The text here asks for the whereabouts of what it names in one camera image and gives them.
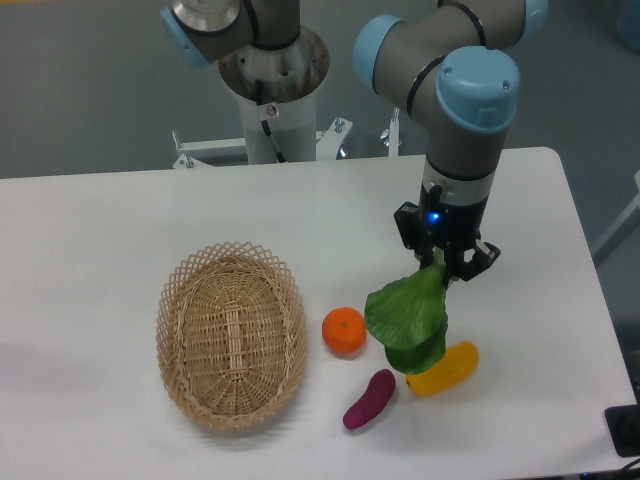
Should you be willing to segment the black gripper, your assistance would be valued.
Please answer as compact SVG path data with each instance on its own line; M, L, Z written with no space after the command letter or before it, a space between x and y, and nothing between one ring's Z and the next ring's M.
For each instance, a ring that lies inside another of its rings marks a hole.
M404 202L394 220L407 250L419 268L435 261L441 250L446 265L445 285L468 282L487 271L501 250L481 239L480 226L493 183L491 173L476 179L457 179L441 172L425 172L418 204Z

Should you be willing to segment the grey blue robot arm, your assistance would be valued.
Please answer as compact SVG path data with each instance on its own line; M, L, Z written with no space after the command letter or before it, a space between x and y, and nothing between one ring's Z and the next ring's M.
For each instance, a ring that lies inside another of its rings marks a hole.
M507 49L547 12L544 1L441 1L415 23L378 16L354 42L360 81L428 132L419 201L395 221L422 266L443 253L451 280L471 280L499 257L480 225L517 110L520 73ZM298 2L171 1L160 18L186 60L217 64L247 106L252 163L316 157L315 120L297 119L292 107L324 83L329 54L302 25Z

